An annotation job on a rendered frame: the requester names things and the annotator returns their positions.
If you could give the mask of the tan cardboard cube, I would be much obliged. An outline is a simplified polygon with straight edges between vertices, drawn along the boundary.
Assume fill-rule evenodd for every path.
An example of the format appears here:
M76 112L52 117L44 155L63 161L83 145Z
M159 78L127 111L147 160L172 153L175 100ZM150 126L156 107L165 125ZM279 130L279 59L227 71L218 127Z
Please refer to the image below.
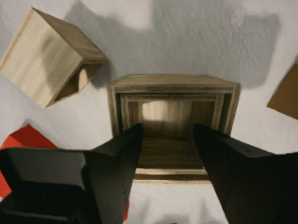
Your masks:
M298 63L295 63L266 107L298 120Z

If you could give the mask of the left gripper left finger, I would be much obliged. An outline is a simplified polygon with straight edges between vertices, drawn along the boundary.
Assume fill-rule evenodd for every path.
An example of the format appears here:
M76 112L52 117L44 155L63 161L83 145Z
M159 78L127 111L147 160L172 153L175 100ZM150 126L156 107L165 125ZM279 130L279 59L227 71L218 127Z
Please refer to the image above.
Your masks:
M92 224L123 224L138 160L143 125L137 123L91 149L7 147L0 172L15 187L78 192Z

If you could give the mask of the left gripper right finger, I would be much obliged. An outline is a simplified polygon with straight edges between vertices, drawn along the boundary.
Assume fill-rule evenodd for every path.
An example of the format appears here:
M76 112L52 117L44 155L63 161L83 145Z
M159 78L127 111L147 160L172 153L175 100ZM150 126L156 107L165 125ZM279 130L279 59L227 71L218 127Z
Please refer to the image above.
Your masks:
M228 224L283 224L298 201L298 151L275 154L194 124L196 148Z

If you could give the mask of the wooden box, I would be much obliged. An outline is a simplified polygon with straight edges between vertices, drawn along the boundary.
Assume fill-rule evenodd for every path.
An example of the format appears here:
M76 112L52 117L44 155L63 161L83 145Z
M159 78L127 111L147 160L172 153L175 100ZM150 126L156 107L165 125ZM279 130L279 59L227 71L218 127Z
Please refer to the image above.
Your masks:
M207 174L193 137L195 123L218 131L224 93L120 93L123 132L143 125L135 173Z
M30 6L0 72L45 109L79 94L107 61L77 26Z
M205 74L125 75L106 85L112 138L123 132L120 93L224 93L218 131L231 136L242 84ZM133 184L212 185L208 174L140 174Z

